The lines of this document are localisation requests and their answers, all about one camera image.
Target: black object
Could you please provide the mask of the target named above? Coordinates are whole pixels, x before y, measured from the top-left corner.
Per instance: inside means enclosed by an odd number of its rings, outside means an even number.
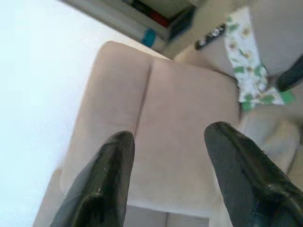
[[[225,122],[204,137],[233,227],[303,226],[303,193],[252,140]]]
[[[193,18],[196,12],[195,6],[190,6],[185,9],[169,26],[170,34],[169,41],[172,41],[178,35],[185,33],[193,23]]]
[[[303,79],[303,55],[296,63],[277,80],[276,87],[279,91],[287,91]]]
[[[149,7],[148,5],[144,4],[139,0],[122,0],[122,1],[132,6],[133,8],[135,8],[136,10],[138,10],[139,12],[143,13],[146,16],[148,16],[150,12],[153,10],[151,7]]]
[[[216,40],[218,37],[225,33],[226,24],[222,24],[215,29],[213,29],[210,33],[206,34],[204,37],[196,41],[195,49],[197,51],[201,50],[203,47],[209,45],[212,41]]]
[[[133,162],[133,135],[110,137],[76,177],[51,227],[123,227]]]

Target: blue object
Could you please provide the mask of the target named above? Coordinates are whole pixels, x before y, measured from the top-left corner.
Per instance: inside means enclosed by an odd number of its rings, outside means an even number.
[[[141,43],[145,46],[152,47],[156,39],[156,32],[152,29],[147,29],[145,31],[144,37],[141,40]]]

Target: white wall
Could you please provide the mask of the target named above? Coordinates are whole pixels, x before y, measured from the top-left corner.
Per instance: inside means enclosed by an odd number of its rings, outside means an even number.
[[[1,17],[0,226],[29,227],[99,47],[115,40],[155,53],[55,0],[5,1]]]

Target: floral fabric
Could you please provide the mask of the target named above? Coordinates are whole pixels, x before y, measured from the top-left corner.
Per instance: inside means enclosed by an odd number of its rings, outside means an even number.
[[[224,41],[240,89],[239,102],[244,110],[257,105],[285,105],[293,100],[290,91],[280,93],[268,85],[267,70],[258,54],[248,7],[227,17]]]

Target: beige floor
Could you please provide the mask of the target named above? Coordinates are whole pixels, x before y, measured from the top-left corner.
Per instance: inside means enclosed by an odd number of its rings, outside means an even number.
[[[172,59],[177,53],[222,24],[228,14],[252,1],[254,0],[204,0],[196,11],[191,28],[173,40],[162,54]]]

